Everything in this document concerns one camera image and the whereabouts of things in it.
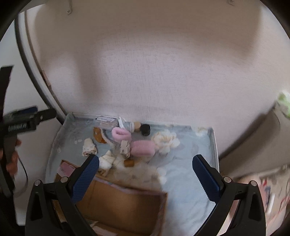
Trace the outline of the person left hand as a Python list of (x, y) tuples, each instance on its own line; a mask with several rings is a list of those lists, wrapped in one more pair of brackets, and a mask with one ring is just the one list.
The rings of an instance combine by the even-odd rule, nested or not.
[[(21, 145), (21, 143), (22, 142), (19, 139), (17, 139), (15, 146), (18, 147)], [(2, 159), (2, 157), (3, 157), (3, 149), (1, 149), (0, 158)], [(15, 176), (15, 174), (18, 172), (18, 159), (19, 159), (18, 153), (14, 151), (11, 156), (11, 161), (6, 165), (6, 170), (8, 171), (11, 177)]]

